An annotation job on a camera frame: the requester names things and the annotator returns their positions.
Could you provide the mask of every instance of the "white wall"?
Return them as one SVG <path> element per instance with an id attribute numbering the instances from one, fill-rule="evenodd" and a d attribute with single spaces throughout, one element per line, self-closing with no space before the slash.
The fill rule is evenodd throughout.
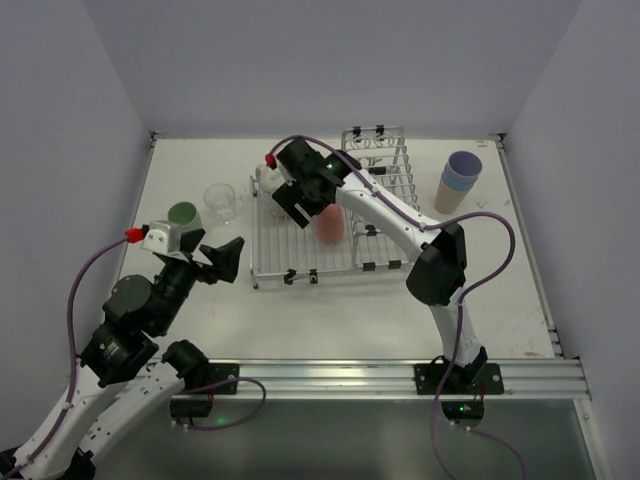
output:
<path id="1" fill-rule="evenodd" d="M 172 134 L 504 132 L 580 0 L 83 0 Z"/>
<path id="2" fill-rule="evenodd" d="M 66 298 L 119 238 L 148 134 L 78 0 L 0 2 L 0 449 L 33 433 L 66 385 Z M 78 344 L 117 254 L 79 292 Z"/>
<path id="3" fill-rule="evenodd" d="M 507 147 L 560 338 L 619 478 L 637 478 L 640 3 L 584 1 Z"/>

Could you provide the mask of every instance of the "clear glass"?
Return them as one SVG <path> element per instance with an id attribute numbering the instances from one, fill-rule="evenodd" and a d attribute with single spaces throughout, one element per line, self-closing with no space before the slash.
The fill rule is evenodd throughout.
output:
<path id="1" fill-rule="evenodd" d="M 204 192 L 204 203 L 216 220 L 229 223 L 237 217 L 236 192 L 226 183 L 216 183 Z"/>

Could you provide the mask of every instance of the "red connector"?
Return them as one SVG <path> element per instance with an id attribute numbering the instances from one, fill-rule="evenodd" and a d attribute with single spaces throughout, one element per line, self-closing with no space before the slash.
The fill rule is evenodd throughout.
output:
<path id="1" fill-rule="evenodd" d="M 127 242 L 138 243 L 144 240 L 144 236 L 149 231 L 149 225 L 143 225 L 142 228 L 130 228 L 125 230 L 124 234 L 127 236 Z"/>
<path id="2" fill-rule="evenodd" d="M 267 153 L 264 156 L 264 161 L 267 162 L 267 167 L 269 167 L 271 170 L 275 170 L 278 166 L 278 164 L 276 163 L 276 157 L 273 155 L 273 153 Z"/>

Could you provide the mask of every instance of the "tabletop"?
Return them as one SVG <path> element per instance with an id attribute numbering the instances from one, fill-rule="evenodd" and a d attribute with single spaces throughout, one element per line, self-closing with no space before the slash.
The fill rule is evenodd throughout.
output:
<path id="1" fill-rule="evenodd" d="M 339 139 L 324 139 L 339 147 Z M 166 219 L 169 208 L 189 201 L 199 209 L 207 230 L 202 243 L 213 247 L 241 235 L 247 241 L 235 283 L 197 284 L 169 334 L 154 341 L 160 352 L 176 340 L 189 339 L 209 358 L 235 359 L 428 359 L 442 353 L 442 343 L 426 305 L 407 291 L 407 271 L 340 276 L 319 285 L 268 282 L 252 288 L 251 202 L 249 177 L 275 139 L 160 139 L 157 141 L 136 225 Z M 504 216 L 516 230 L 516 253 L 499 277 L 467 297 L 476 334 L 492 358 L 552 358 L 553 347 L 534 276 L 517 228 L 495 142 L 490 140 L 407 139 L 418 205 L 437 220 L 450 218 L 433 208 L 444 163 L 458 150 L 475 153 L 483 172 L 455 214 L 486 210 Z M 236 192 L 238 217 L 216 222 L 203 194 L 214 183 Z M 463 223 L 467 282 L 491 271 L 507 254 L 504 227 L 488 218 Z M 121 276 L 152 279 L 161 262 L 139 245 L 129 245 Z"/>

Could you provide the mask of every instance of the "metal wire rack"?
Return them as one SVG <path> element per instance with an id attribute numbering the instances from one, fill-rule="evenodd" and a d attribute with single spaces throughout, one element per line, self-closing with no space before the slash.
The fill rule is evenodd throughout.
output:
<path id="1" fill-rule="evenodd" d="M 411 164 L 399 126 L 353 127 L 342 133 L 341 149 L 360 160 L 378 183 L 411 207 L 419 210 Z M 263 279 L 284 284 L 308 278 L 316 284 L 325 275 L 380 272 L 408 265 L 402 250 L 365 219 L 342 209 L 345 235 L 337 245 L 318 241 L 311 224 L 301 229 L 260 188 L 260 170 L 250 177 L 252 202 L 253 287 Z"/>

